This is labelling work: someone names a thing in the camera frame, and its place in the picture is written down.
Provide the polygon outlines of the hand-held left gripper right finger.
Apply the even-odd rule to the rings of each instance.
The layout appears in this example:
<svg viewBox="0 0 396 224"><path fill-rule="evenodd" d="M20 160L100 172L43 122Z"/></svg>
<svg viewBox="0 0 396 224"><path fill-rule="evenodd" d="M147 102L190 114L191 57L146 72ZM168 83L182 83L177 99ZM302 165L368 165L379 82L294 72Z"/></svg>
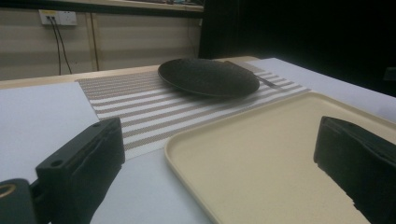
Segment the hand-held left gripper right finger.
<svg viewBox="0 0 396 224"><path fill-rule="evenodd" d="M396 224L396 145L362 127L323 117L314 162L372 224Z"/></svg>

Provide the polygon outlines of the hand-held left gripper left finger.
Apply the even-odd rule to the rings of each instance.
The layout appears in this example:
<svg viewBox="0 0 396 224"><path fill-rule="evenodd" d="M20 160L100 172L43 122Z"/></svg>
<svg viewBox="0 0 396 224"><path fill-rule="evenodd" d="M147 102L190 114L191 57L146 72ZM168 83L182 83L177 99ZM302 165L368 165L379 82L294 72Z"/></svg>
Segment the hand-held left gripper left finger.
<svg viewBox="0 0 396 224"><path fill-rule="evenodd" d="M120 120L89 126L35 168L39 220L90 224L124 162Z"/></svg>

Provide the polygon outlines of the beige plastic tray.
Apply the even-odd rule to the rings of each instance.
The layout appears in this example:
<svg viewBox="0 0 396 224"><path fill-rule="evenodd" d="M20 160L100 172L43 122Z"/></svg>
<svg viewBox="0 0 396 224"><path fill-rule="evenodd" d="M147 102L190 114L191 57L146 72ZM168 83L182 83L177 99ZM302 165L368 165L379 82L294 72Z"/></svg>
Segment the beige plastic tray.
<svg viewBox="0 0 396 224"><path fill-rule="evenodd" d="M324 116L396 144L396 123L308 92L178 133L164 153L215 223L368 224L314 162Z"/></svg>

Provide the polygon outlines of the black round plate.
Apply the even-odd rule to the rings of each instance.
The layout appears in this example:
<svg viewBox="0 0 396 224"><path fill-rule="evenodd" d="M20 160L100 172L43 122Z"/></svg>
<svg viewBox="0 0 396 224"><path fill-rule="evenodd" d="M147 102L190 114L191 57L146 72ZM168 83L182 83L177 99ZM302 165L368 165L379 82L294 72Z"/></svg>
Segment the black round plate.
<svg viewBox="0 0 396 224"><path fill-rule="evenodd" d="M260 87L251 71L235 63L207 59L172 60L160 65L158 75L183 91L213 97L242 97Z"/></svg>

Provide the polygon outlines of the white wall socket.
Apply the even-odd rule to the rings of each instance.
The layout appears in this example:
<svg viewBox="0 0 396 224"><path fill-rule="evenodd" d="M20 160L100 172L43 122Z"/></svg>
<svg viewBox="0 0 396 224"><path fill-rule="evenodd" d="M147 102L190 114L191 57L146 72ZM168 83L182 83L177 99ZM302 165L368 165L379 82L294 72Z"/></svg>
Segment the white wall socket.
<svg viewBox="0 0 396 224"><path fill-rule="evenodd" d="M38 10L43 25L57 24L62 26L77 26L77 14L74 11Z"/></svg>

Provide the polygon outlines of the striped woven placemat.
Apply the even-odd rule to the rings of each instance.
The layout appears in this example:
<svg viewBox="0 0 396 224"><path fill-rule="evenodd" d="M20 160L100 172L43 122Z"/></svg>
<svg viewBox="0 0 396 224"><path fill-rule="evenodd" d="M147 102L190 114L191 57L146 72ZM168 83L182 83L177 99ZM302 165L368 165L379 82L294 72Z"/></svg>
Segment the striped woven placemat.
<svg viewBox="0 0 396 224"><path fill-rule="evenodd" d="M129 160L163 148L169 137L189 128L309 91L251 64L240 65L275 86L261 84L246 97L220 99L180 91L155 71L84 78L78 84L99 119L120 118L125 157Z"/></svg>

